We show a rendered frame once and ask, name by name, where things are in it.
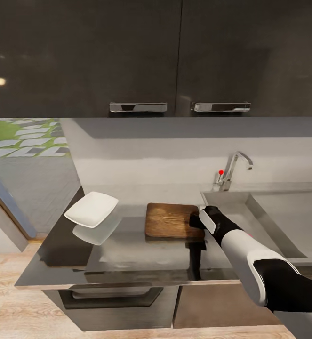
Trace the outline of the cutting board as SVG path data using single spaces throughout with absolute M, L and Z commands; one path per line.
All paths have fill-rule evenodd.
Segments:
M 149 203 L 146 212 L 145 235 L 203 240 L 204 229 L 189 226 L 190 215 L 199 216 L 199 214 L 199 208 L 194 205 Z

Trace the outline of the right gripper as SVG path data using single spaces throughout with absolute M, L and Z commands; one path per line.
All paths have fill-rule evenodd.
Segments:
M 195 227 L 195 228 L 200 228 L 200 229 L 207 229 L 201 223 L 201 220 L 199 219 L 199 216 L 195 216 L 195 215 L 190 215 L 189 226 L 192 226 L 192 227 Z

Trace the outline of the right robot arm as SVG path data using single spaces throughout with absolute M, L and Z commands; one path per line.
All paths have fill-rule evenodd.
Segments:
M 189 226 L 207 229 L 218 242 L 250 299 L 267 307 L 296 339 L 312 339 L 312 280 L 267 248 L 218 208 L 200 206 Z

